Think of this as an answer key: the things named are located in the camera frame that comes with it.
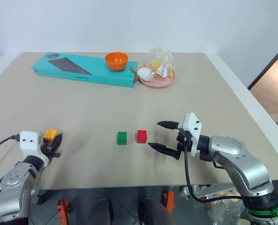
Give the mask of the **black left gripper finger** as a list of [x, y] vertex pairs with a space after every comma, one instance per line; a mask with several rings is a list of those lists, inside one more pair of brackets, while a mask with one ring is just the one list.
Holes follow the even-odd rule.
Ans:
[[50, 143], [49, 150], [57, 150], [62, 143], [62, 133], [58, 134]]

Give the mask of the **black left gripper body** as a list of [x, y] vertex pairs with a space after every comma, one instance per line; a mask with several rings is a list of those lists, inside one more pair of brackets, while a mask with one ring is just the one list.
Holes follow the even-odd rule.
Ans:
[[49, 142], [46, 139], [44, 139], [44, 143], [41, 146], [41, 151], [45, 156], [47, 156], [48, 159], [59, 158], [60, 153], [58, 153], [57, 151], [60, 145], [61, 145], [61, 141]]

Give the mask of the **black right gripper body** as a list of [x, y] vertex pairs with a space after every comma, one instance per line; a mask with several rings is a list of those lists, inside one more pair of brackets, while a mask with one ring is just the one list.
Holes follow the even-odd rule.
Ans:
[[189, 131], [181, 132], [179, 131], [176, 140], [178, 141], [176, 150], [178, 152], [183, 152], [187, 149], [187, 152], [191, 152], [192, 149], [192, 135]]

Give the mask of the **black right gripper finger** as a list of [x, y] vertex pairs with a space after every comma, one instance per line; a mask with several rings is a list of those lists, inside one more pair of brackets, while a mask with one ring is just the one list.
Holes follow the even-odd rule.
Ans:
[[180, 159], [181, 151], [179, 150], [170, 149], [165, 145], [154, 142], [149, 142], [148, 145], [161, 154], [173, 157], [176, 160]]
[[159, 121], [157, 122], [157, 125], [166, 129], [174, 130], [174, 129], [178, 129], [179, 123], [175, 121]]

